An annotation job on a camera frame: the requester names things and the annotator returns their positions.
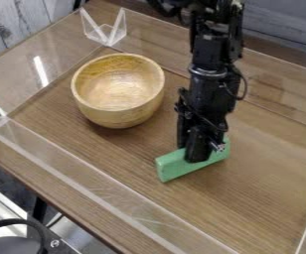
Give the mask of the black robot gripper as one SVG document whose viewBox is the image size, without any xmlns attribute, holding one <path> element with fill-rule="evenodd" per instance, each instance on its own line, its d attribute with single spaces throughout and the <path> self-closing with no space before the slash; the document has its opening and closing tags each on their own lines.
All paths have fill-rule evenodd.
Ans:
<svg viewBox="0 0 306 254">
<path fill-rule="evenodd" d="M 189 67 L 189 87 L 178 89 L 176 103 L 177 147 L 185 149 L 189 163 L 206 161 L 210 152 L 224 144 L 229 130 L 226 115 L 240 101 L 240 71 L 233 66 L 218 70 Z"/>
</svg>

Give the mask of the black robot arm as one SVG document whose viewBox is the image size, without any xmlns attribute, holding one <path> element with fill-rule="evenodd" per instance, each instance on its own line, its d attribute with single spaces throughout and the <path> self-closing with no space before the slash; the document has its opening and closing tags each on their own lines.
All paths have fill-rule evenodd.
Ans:
<svg viewBox="0 0 306 254">
<path fill-rule="evenodd" d="M 166 18 L 189 18 L 190 84 L 178 90 L 177 146 L 189 163 L 205 161 L 225 147 L 226 116 L 246 95 L 246 80 L 234 62 L 242 52 L 240 0 L 146 0 Z"/>
</svg>

